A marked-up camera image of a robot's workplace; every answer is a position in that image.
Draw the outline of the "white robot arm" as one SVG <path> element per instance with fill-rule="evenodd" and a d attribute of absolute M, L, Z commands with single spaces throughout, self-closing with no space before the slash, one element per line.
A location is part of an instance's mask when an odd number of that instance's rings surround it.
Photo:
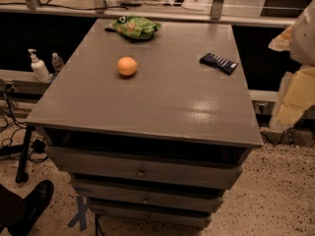
<path fill-rule="evenodd" d="M 306 7 L 292 26 L 269 43 L 275 51 L 288 51 L 290 59 L 301 67 L 282 78 L 270 127 L 285 131 L 315 105 L 315 0 Z"/>

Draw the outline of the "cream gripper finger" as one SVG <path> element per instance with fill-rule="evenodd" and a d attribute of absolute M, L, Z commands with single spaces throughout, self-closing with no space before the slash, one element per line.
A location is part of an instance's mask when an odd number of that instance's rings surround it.
<path fill-rule="evenodd" d="M 273 38 L 268 47 L 275 51 L 289 51 L 291 41 L 292 26 L 287 27 L 281 34 Z"/>
<path fill-rule="evenodd" d="M 315 67 L 302 65 L 295 73 L 285 72 L 269 126 L 276 131 L 286 131 L 314 105 Z"/>

